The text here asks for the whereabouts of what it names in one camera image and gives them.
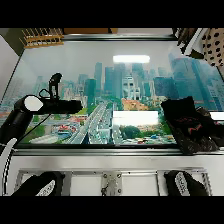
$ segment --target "cityscape picture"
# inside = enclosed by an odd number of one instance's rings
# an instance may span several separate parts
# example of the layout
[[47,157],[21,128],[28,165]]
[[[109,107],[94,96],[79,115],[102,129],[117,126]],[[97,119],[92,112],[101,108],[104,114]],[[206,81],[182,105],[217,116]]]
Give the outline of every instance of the cityscape picture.
[[[195,107],[224,110],[224,83],[217,68],[183,56],[176,42],[69,42],[46,52],[23,53],[1,103],[1,125],[18,99],[39,96],[56,72],[63,75],[60,99],[80,100],[83,109],[51,115],[21,143],[171,144],[175,140],[163,101],[192,96]],[[149,55],[150,61],[115,63],[114,55]],[[46,116],[35,115],[27,132]]]

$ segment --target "dotted cloth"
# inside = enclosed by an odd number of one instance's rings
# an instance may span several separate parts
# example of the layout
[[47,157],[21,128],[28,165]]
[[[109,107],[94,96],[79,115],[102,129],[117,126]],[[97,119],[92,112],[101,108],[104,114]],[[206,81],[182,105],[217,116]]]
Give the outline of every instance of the dotted cloth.
[[211,66],[224,64],[224,28],[209,28],[202,37],[204,59]]

